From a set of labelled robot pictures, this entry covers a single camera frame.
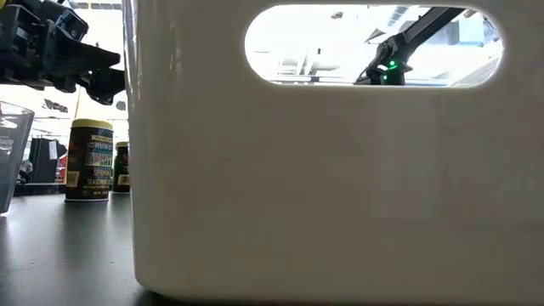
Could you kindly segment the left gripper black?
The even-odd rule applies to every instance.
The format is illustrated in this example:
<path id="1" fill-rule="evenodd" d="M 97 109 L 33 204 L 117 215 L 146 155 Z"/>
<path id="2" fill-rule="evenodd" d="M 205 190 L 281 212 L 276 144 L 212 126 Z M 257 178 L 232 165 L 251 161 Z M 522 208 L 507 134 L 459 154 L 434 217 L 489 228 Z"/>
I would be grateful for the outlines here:
<path id="1" fill-rule="evenodd" d="M 63 77 L 81 74 L 76 83 L 89 98 L 112 105 L 126 88 L 125 71 L 109 68 L 121 55 L 80 42 L 88 23 L 64 1 L 0 0 L 0 85 L 73 92 L 75 83 Z"/>

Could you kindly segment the yellow-lid black spice can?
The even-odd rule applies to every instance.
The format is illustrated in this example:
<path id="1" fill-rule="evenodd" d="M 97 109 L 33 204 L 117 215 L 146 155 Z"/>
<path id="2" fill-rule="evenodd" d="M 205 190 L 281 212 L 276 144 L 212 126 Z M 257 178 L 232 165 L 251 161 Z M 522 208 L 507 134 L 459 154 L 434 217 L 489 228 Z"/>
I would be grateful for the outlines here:
<path id="1" fill-rule="evenodd" d="M 71 124 L 65 201 L 109 200 L 113 178 L 113 127 L 106 121 L 78 118 Z"/>
<path id="2" fill-rule="evenodd" d="M 112 191 L 116 193 L 130 192 L 130 179 L 128 172 L 129 145 L 128 142 L 116 143 L 116 157 L 114 160 L 114 175 Z"/>

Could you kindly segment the thin yellow pole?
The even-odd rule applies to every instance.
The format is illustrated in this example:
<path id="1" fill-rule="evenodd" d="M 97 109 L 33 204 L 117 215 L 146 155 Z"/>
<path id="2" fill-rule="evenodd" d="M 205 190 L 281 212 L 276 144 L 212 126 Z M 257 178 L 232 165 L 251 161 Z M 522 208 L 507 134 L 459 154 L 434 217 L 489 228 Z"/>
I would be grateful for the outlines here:
<path id="1" fill-rule="evenodd" d="M 80 112 L 79 109 L 80 109 L 80 104 L 81 104 L 82 91 L 83 91 L 83 87 L 79 86 L 79 88 L 77 90 L 77 97 L 76 97 L 75 110 L 74 110 L 74 116 L 73 116 L 74 120 L 79 117 L 79 112 Z"/>

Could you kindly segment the red background object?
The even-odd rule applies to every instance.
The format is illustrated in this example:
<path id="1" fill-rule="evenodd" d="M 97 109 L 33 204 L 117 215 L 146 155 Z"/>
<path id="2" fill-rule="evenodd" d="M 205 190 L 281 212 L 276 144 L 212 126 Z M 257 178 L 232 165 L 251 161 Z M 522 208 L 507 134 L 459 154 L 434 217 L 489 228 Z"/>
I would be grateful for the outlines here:
<path id="1" fill-rule="evenodd" d="M 65 183 L 66 167 L 67 167 L 67 154 L 64 154 L 57 162 L 56 174 L 55 174 L 55 182 L 57 184 Z"/>

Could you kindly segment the black background cabinet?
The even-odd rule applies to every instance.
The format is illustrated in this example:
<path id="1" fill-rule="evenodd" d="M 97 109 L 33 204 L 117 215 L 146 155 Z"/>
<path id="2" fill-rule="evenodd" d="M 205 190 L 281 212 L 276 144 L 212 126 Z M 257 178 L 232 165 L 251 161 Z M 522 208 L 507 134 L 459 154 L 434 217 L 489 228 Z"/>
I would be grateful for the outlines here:
<path id="1" fill-rule="evenodd" d="M 56 139 L 32 138 L 29 155 L 32 183 L 53 183 L 59 159 L 66 153 L 66 146 Z"/>

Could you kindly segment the smoky grey plastic bin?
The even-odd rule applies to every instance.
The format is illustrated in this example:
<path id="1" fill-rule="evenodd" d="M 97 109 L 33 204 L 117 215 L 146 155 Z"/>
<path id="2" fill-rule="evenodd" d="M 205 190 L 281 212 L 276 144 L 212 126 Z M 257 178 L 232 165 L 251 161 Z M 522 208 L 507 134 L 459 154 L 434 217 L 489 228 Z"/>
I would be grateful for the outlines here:
<path id="1" fill-rule="evenodd" d="M 34 112 L 0 101 L 0 214 L 9 210 Z"/>

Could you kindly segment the translucent white plastic bin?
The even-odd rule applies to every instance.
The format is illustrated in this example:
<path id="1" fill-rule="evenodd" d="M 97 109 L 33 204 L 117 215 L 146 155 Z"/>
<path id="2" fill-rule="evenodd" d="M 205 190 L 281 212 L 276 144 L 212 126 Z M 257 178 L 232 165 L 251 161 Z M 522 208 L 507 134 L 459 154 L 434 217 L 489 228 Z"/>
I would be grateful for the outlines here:
<path id="1" fill-rule="evenodd" d="M 278 5 L 476 9 L 473 88 L 277 85 Z M 137 281 L 187 300 L 544 306 L 544 0 L 123 0 Z"/>

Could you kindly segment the black aluminium table frame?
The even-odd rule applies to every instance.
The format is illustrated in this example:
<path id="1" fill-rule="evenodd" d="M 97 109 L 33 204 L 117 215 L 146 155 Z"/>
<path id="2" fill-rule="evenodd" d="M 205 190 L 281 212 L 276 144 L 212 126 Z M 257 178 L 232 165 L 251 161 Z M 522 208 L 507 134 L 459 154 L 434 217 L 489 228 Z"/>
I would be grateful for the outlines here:
<path id="1" fill-rule="evenodd" d="M 65 184 L 58 183 L 29 183 L 19 184 L 14 187 L 12 197 L 19 196 L 46 196 L 65 194 Z"/>

